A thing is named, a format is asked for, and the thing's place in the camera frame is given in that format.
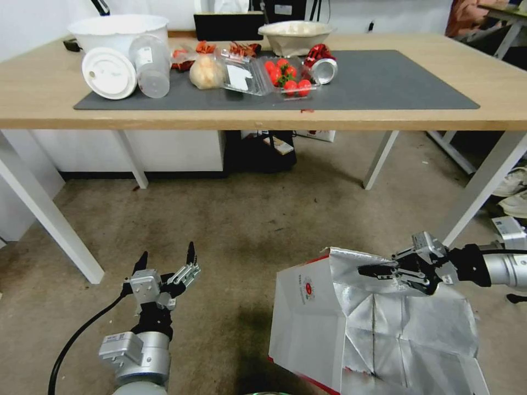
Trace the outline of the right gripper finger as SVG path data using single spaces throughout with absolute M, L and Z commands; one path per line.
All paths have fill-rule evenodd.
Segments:
M 403 266 L 402 264 L 378 264 L 361 266 L 358 273 L 378 280 L 395 280 L 412 291 L 433 295 L 438 288 L 438 276 L 433 268 L 424 266 Z
M 425 247 L 410 247 L 392 255 L 398 264 L 428 264 L 428 250 Z

